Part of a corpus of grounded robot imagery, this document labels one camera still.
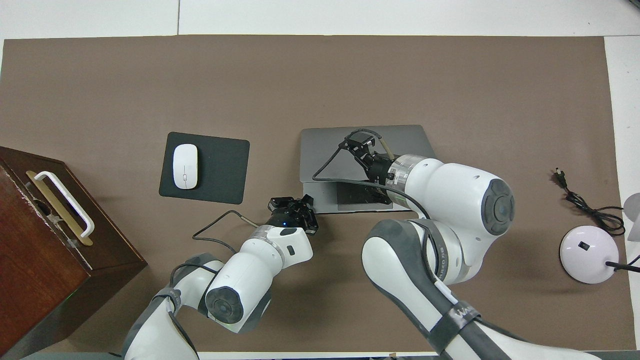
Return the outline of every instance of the white mouse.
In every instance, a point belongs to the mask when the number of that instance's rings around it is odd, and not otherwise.
[[[184,143],[173,150],[173,182],[180,189],[193,189],[198,184],[198,148]]]

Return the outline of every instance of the brown desk mat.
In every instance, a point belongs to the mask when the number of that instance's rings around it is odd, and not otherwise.
[[[420,124],[441,160],[511,185],[514,226],[477,276],[452,286],[460,299],[537,343],[635,348],[627,275],[585,285],[561,268],[563,235],[591,221],[549,181],[559,166],[590,204],[618,204],[602,38],[7,40],[0,119],[3,146],[66,161],[150,265],[51,350],[118,351],[175,265],[198,252],[228,258],[191,234],[229,208],[265,221],[270,197],[301,195],[302,129],[362,124]],[[159,196],[170,131],[249,140],[244,202]],[[429,350],[360,264],[377,221],[410,216],[319,216],[314,258],[275,279],[251,333],[236,336],[187,308],[179,320],[201,351]],[[209,234],[239,247],[251,231],[229,218]]]

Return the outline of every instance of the white floor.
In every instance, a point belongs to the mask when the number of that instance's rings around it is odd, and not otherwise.
[[[604,36],[620,199],[640,192],[640,9],[626,0],[0,0],[0,40],[178,34]]]

